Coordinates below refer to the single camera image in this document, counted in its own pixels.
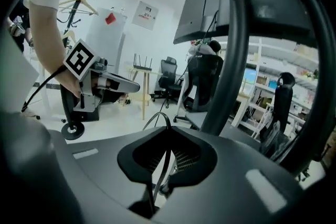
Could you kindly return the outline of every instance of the office chair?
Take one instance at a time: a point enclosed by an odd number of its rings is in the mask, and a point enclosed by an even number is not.
[[[167,57],[166,60],[161,60],[162,77],[159,79],[159,86],[160,88],[165,89],[165,91],[158,97],[154,96],[153,102],[155,102],[156,99],[165,99],[166,108],[169,108],[170,100],[176,102],[172,97],[172,93],[174,91],[181,91],[182,88],[181,85],[175,84],[176,70],[177,64],[174,58]]]
[[[219,75],[222,71],[223,59],[217,55],[196,54],[188,62],[188,87],[183,93],[182,101],[188,112],[208,111],[215,94]],[[197,87],[195,98],[189,97],[193,87]],[[176,116],[174,122],[186,120],[186,117]]]
[[[289,141],[288,137],[284,135],[284,131],[287,125],[294,85],[295,78],[291,73],[280,74],[275,90],[271,125],[269,128],[264,127],[260,131],[260,151],[267,157],[274,156],[275,152]]]

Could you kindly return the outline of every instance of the wall sign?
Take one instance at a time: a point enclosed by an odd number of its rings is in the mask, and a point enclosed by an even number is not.
[[[158,13],[157,8],[140,1],[132,23],[153,30]]]

